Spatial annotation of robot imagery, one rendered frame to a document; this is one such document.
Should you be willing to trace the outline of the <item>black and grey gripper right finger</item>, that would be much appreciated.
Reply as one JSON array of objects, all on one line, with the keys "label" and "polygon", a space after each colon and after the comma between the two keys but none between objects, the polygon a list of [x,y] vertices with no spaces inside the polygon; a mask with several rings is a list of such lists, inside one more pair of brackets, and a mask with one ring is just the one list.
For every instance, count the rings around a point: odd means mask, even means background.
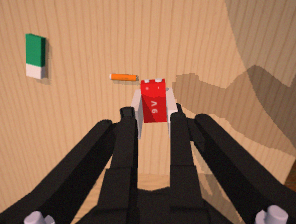
[{"label": "black and grey gripper right finger", "polygon": [[245,224],[296,224],[296,192],[279,182],[211,116],[186,117],[172,87],[166,88],[166,115],[170,224],[209,224],[190,141]]}]

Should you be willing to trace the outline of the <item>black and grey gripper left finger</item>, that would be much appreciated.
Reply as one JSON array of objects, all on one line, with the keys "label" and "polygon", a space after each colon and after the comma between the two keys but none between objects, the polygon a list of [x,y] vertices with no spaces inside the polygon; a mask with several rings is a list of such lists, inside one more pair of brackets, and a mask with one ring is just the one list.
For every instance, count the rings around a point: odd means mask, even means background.
[{"label": "black and grey gripper left finger", "polygon": [[131,188],[138,187],[141,89],[120,117],[99,121],[30,193],[0,213],[0,224],[71,224],[111,156],[89,224],[129,224]]}]

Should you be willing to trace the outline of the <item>red 9v battery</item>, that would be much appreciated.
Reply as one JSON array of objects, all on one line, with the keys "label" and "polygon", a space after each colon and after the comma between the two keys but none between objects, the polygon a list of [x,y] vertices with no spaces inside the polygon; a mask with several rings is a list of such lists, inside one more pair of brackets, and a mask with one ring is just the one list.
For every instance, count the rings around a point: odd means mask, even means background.
[{"label": "red 9v battery", "polygon": [[167,122],[165,79],[141,80],[144,123]]}]

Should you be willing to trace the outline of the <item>orange cylinder with grey end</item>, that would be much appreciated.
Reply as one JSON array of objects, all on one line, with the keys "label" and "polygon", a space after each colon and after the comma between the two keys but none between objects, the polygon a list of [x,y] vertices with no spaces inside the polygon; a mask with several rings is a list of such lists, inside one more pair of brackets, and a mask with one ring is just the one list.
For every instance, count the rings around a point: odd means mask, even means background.
[{"label": "orange cylinder with grey end", "polygon": [[110,78],[110,80],[136,81],[136,75],[110,74],[109,78]]}]

